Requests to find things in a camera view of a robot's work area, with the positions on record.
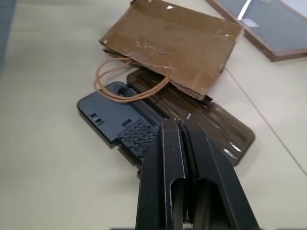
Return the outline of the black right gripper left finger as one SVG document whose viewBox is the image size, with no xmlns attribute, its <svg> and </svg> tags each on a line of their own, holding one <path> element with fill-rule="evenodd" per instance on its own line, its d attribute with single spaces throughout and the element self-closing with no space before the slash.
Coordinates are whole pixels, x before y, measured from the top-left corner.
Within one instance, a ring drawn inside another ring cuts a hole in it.
<svg viewBox="0 0 307 230">
<path fill-rule="evenodd" d="M 141 168 L 135 230 L 183 230 L 187 174 L 176 120 L 161 124 Z"/>
</svg>

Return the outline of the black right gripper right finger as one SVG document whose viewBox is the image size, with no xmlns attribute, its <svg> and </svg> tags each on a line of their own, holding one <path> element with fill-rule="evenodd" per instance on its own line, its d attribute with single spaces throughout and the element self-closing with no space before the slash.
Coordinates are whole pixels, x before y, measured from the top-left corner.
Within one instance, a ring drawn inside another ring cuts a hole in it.
<svg viewBox="0 0 307 230">
<path fill-rule="evenodd" d="M 189 171 L 191 230 L 260 230 L 228 158 L 199 124 L 180 122 Z"/>
</svg>

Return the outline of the dark plastic case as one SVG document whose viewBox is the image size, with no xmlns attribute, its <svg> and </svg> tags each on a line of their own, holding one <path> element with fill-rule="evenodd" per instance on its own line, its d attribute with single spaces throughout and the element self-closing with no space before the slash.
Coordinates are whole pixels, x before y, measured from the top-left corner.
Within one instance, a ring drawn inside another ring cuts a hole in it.
<svg viewBox="0 0 307 230">
<path fill-rule="evenodd" d="M 248 126 L 211 97 L 199 101 L 172 84 L 152 97 L 131 103 L 117 103 L 94 92 L 82 98 L 77 108 L 109 147 L 119 146 L 137 168 L 141 168 L 160 125 L 170 118 L 196 119 L 232 165 L 240 162 L 255 140 Z"/>
</svg>

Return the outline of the brown framed dark board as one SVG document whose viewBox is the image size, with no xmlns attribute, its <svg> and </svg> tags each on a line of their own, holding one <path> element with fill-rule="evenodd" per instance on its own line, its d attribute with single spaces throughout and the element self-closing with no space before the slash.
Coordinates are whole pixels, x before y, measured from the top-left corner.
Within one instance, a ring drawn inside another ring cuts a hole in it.
<svg viewBox="0 0 307 230">
<path fill-rule="evenodd" d="M 307 0 L 205 0 L 271 62 L 307 58 Z"/>
</svg>

